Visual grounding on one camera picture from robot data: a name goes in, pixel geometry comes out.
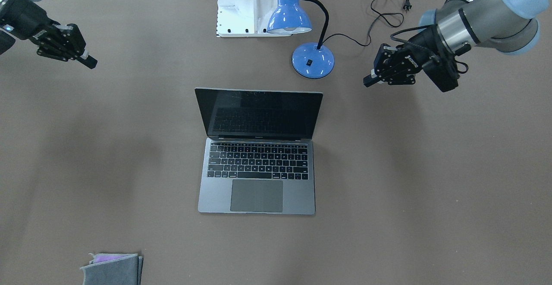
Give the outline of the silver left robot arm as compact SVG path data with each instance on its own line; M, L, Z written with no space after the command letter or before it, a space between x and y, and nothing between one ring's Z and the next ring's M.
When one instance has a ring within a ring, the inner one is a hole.
M537 16L548 6L549 0L446 0L422 15L416 35L404 40L394 33L391 38L398 46L379 47L364 86L411 85L424 71L442 92L451 91L461 75L456 57L474 47L506 55L526 53L539 40Z

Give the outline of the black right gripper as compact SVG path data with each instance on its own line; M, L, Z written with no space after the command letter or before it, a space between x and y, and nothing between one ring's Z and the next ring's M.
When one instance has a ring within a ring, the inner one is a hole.
M67 62L77 60L95 69L98 60L88 55L86 42L76 24L62 25L31 0L1 0L1 53L16 39L30 40L37 55Z

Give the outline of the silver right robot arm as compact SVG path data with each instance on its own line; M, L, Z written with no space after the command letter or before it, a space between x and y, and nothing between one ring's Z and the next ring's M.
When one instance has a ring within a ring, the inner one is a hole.
M79 27L52 20L39 1L0 0L0 53L8 51L16 39L30 40L39 56L63 62L76 60L94 69L98 61L86 50Z

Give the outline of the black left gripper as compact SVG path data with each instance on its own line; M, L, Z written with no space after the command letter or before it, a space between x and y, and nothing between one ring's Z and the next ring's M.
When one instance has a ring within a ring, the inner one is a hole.
M439 37L436 25L424 25L412 28L419 30L408 40L392 39L400 45L391 47L381 44L374 60L374 74L364 77L365 87L386 82L389 85L411 85L415 83L415 75L423 71L423 64L431 58L452 59Z

